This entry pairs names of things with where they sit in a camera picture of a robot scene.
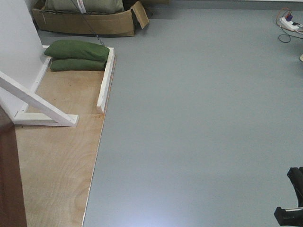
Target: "white wooden strut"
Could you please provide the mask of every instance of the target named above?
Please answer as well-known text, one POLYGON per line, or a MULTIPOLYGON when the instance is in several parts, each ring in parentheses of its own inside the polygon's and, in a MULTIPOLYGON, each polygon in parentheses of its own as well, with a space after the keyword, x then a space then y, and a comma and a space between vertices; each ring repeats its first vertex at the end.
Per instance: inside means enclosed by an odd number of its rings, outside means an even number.
POLYGON ((53 125, 76 127, 79 116, 68 115, 50 104, 31 90, 0 71, 0 87, 24 102, 39 109, 42 113, 20 113, 14 117, 15 124, 53 125))

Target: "black cable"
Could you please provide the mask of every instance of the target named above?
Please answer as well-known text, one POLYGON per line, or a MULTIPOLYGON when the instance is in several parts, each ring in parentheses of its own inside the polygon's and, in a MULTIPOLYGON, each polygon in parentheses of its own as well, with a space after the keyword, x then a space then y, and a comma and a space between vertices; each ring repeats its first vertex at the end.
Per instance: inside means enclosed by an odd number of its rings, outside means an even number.
MULTIPOLYGON (((74 4, 74 6, 76 7, 76 9, 78 9, 77 5, 73 2, 73 0, 71 0, 71 2, 74 4)), ((85 20, 85 22, 88 24, 88 26, 90 27, 90 32, 99 40, 99 42, 101 43, 101 45, 105 46, 104 42, 99 38, 99 36, 95 33, 94 29, 91 27, 91 25, 89 24, 89 22, 87 21, 87 19, 84 17, 83 14, 81 14, 83 20, 85 20)))

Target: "green cushion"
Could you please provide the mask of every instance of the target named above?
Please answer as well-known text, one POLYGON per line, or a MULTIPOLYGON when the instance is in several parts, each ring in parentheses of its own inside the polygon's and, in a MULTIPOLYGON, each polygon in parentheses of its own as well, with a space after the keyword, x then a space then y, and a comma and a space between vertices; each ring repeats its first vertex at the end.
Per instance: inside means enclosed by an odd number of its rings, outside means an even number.
POLYGON ((44 54, 53 58, 79 58, 107 61, 109 49, 99 44, 79 40, 58 40, 53 42, 44 54))
MULTIPOLYGON (((123 12, 122 0, 83 0, 87 12, 123 12)), ((76 0, 46 0, 45 9, 52 11, 79 10, 76 0)))
POLYGON ((99 70, 104 71, 106 61, 91 61, 86 59, 59 59, 53 60, 51 70, 99 70))

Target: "plywood sheet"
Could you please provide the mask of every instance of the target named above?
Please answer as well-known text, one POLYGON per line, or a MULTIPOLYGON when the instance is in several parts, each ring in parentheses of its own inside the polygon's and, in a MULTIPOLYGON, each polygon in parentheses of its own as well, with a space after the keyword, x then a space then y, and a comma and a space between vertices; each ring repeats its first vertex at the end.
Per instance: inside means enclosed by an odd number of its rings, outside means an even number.
MULTIPOLYGON (((51 72, 37 94, 78 126, 17 126, 17 144, 29 227, 81 227, 104 116, 96 103, 103 72, 51 72)), ((28 112, 38 112, 30 107, 28 112)))

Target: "white wooden beam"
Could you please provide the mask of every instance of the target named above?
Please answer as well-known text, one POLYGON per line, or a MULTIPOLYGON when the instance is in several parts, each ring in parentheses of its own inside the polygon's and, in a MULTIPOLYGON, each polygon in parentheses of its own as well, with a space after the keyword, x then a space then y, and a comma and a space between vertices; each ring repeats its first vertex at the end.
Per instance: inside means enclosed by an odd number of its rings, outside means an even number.
POLYGON ((97 112, 99 114, 105 114, 107 100, 109 96, 109 88, 111 81, 113 79, 113 73, 115 68, 116 56, 115 50, 109 47, 109 55, 107 59, 107 64, 104 71, 104 76, 102 79, 101 89, 99 93, 99 98, 97 101, 97 112))
MULTIPOLYGON (((38 75, 37 75, 37 77, 36 77, 36 79, 35 79, 32 87, 30 88, 30 90, 32 92, 35 93, 38 90, 38 87, 39 87, 39 85, 40 85, 40 83, 41 83, 41 81, 42 81, 42 79, 43 79, 43 77, 44 77, 44 75, 45 75, 45 73, 47 71, 47 68, 50 65, 51 59, 52 59, 52 57, 46 57, 41 70, 39 71, 39 73, 38 73, 38 75)), ((27 109, 28 109, 28 107, 29 107, 28 103, 24 103, 22 105, 21 109, 20 109, 20 112, 26 112, 27 109)))
POLYGON ((49 102, 42 99, 40 96, 30 91, 23 85, 19 84, 17 81, 13 80, 6 74, 0 71, 0 87, 4 88, 14 96, 20 98, 26 103, 32 105, 33 107, 39 109, 42 113, 49 116, 51 119, 59 123, 61 126, 71 126, 75 127, 78 122, 79 116, 77 118, 71 117, 65 114, 57 107, 53 106, 49 102))
MULTIPOLYGON (((69 114, 69 117, 73 119, 73 121, 75 122, 74 126, 76 126, 79 119, 78 115, 69 114)), ((72 126, 71 124, 58 123, 43 113, 18 112, 13 122, 14 124, 25 124, 25 125, 72 126)))

